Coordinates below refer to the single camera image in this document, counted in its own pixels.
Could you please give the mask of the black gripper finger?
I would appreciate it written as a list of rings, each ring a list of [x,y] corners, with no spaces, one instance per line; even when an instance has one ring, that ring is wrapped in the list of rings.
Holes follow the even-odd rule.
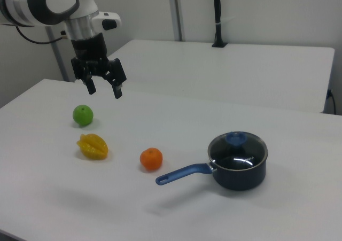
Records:
[[[117,83],[117,82],[112,83],[112,89],[113,89],[114,97],[116,99],[119,99],[120,97],[122,97],[121,88],[122,88],[122,83]]]
[[[95,88],[95,85],[94,85],[94,82],[93,82],[91,76],[87,76],[84,79],[84,85],[87,87],[88,93],[90,95],[92,95],[96,92],[96,88]]]

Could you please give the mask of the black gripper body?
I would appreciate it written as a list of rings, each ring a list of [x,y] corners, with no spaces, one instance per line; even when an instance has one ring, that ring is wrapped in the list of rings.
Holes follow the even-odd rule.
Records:
[[[72,40],[76,56],[71,60],[75,77],[85,85],[93,76],[103,77],[110,84],[121,84],[127,77],[119,59],[109,60],[102,34],[86,40]]]

